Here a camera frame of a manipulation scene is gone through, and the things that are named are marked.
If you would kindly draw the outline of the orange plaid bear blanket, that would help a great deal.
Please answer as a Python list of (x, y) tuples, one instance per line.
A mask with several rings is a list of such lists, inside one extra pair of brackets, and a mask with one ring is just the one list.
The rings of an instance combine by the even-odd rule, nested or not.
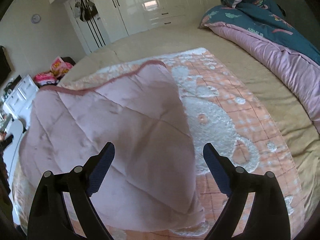
[(218, 191), (200, 149), (210, 142), (233, 164), (249, 172), (275, 173), (289, 214), (291, 237), (304, 226), (302, 188), (291, 152), (263, 104), (204, 48), (157, 57), (174, 78), (196, 154), (199, 200), (206, 213), (197, 226), (156, 232), (111, 228), (116, 239), (200, 239), (214, 225), (227, 198)]

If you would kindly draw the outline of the bed with tan sheet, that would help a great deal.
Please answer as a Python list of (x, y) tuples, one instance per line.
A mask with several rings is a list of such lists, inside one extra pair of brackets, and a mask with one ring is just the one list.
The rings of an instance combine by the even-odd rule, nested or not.
[(263, 64), (231, 41), (197, 23), (166, 25), (131, 35), (83, 57), (61, 80), (76, 81), (121, 62), (206, 48), (215, 55), (266, 107), (295, 161), (309, 216), (319, 202), (319, 133), (303, 106)]

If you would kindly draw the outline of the white curved desk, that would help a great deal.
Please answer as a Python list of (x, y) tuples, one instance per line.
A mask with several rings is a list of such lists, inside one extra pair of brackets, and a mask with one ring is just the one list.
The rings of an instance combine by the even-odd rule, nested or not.
[(18, 161), (18, 149), (25, 133), (25, 121), (23, 119), (14, 119), (10, 121), (5, 128), (6, 138), (13, 135), (12, 143), (4, 150), (4, 162), (7, 165), (8, 181), (12, 183), (16, 164)]

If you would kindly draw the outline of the white drawer chest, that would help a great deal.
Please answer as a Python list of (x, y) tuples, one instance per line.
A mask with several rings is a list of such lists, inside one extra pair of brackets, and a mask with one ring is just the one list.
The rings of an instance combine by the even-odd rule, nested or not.
[(33, 100), (39, 88), (30, 75), (19, 81), (3, 104), (5, 113), (11, 114), (14, 119), (23, 120), (25, 125), (29, 122)]

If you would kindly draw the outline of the pink cartoon blanket pile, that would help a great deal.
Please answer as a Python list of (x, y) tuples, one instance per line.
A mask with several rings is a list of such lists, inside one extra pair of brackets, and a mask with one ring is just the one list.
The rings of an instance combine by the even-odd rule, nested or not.
[(75, 61), (71, 57), (57, 57), (47, 72), (38, 73), (33, 77), (38, 87), (57, 85), (60, 80), (73, 68)]

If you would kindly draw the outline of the teal and pink duvet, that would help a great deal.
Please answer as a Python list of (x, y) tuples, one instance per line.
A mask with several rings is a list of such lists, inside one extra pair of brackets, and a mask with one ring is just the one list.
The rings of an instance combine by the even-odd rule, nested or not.
[(221, 0), (205, 12), (199, 27), (234, 42), (267, 67), (319, 128), (319, 50), (285, 21), (274, 0)]

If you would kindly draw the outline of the pink quilted jacket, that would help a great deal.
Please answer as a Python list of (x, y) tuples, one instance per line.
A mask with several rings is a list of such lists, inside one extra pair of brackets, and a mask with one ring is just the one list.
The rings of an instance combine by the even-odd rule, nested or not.
[(44, 172), (69, 172), (108, 142), (114, 160), (91, 198), (106, 226), (152, 232), (205, 220), (193, 140), (163, 62), (146, 61), (91, 89), (39, 90), (20, 144), (21, 169), (37, 186)]

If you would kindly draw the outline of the white door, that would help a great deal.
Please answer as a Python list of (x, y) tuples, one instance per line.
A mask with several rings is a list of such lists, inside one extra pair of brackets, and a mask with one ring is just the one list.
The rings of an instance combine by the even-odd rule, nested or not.
[(73, 10), (76, 1), (66, 1), (65, 9), (85, 53), (90, 54), (110, 44), (111, 41), (99, 14), (88, 22), (82, 22), (79, 18), (74, 17)]

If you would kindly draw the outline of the grey padded headboard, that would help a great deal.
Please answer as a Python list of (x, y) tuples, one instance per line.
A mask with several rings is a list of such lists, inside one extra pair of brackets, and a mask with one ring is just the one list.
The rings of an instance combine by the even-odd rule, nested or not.
[(319, 23), (302, 0), (221, 0), (252, 21), (260, 36), (319, 63)]

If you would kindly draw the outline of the round wall clock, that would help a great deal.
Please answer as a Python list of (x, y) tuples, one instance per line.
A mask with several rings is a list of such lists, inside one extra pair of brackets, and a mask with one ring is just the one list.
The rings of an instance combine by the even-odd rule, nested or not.
[(32, 24), (38, 24), (41, 21), (41, 16), (39, 14), (33, 14), (31, 17)]

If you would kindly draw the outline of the black wall television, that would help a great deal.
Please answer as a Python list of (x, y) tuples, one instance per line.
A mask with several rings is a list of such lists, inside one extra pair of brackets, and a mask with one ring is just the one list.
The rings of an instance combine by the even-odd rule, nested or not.
[(5, 48), (1, 46), (0, 48), (0, 84), (1, 85), (8, 78), (10, 73), (11, 73), (11, 68), (7, 61), (6, 51), (5, 51)]

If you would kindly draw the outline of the bags hanging on door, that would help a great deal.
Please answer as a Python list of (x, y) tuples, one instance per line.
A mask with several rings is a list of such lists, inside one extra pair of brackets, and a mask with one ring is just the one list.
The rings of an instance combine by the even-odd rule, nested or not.
[(77, 0), (74, 5), (73, 15), (82, 22), (92, 20), (98, 14), (97, 7), (91, 0)]

